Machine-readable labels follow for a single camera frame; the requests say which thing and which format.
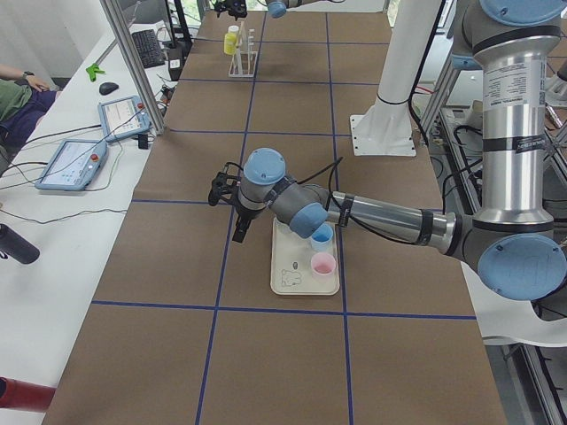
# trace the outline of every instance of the blue cup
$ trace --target blue cup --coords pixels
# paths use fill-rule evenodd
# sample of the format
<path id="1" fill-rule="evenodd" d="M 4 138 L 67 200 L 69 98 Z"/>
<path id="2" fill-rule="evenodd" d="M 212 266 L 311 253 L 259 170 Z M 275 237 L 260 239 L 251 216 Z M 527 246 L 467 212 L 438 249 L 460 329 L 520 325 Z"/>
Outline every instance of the blue cup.
<path id="1" fill-rule="evenodd" d="M 317 252 L 327 251 L 327 248 L 333 240 L 333 233 L 333 228 L 327 223 L 323 223 L 311 235 L 311 248 L 313 248 Z"/>

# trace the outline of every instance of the brown table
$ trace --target brown table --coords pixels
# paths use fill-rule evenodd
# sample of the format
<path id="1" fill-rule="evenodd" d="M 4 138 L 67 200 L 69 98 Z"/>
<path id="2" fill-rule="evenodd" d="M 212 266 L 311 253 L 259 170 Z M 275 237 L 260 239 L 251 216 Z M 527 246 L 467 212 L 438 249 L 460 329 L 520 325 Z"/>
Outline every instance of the brown table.
<path id="1" fill-rule="evenodd" d="M 226 161 L 268 146 L 298 178 L 344 156 L 343 191 L 439 209 L 426 149 L 352 152 L 385 15 L 250 13 L 260 59 L 245 81 L 222 54 L 233 22 L 203 22 L 44 424 L 506 423 L 457 261 L 349 227 L 341 291 L 279 297 L 271 213 L 237 244 L 231 208 L 206 204 Z"/>

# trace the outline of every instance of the red cylinder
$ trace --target red cylinder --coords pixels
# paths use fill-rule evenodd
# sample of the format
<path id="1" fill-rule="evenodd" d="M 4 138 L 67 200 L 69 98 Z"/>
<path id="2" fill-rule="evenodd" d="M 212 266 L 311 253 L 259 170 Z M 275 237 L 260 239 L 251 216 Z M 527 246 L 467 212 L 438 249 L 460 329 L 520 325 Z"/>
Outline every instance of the red cylinder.
<path id="1" fill-rule="evenodd" d="M 0 408 L 46 412 L 55 388 L 0 377 Z"/>

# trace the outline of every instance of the yellow bottle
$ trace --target yellow bottle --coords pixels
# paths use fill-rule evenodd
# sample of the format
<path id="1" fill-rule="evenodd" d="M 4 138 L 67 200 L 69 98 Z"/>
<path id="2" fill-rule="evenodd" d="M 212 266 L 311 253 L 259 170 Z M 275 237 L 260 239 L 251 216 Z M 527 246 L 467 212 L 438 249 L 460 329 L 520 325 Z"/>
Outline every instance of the yellow bottle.
<path id="1" fill-rule="evenodd" d="M 224 52 L 227 55 L 234 55 L 237 52 L 238 30 L 237 25 L 231 25 L 229 32 L 224 35 Z"/>

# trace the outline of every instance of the person's hand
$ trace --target person's hand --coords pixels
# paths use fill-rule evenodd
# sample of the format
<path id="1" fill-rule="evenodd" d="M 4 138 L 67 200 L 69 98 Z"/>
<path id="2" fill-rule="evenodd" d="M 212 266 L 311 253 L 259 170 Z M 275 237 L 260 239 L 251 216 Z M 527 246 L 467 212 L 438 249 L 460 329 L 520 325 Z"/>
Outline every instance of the person's hand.
<path id="1" fill-rule="evenodd" d="M 50 89 L 50 86 L 47 84 L 47 82 L 45 82 L 41 78 L 37 78 L 35 75 L 28 75 L 26 77 L 26 80 L 29 86 L 33 89 L 36 89 L 37 91 L 47 91 Z"/>

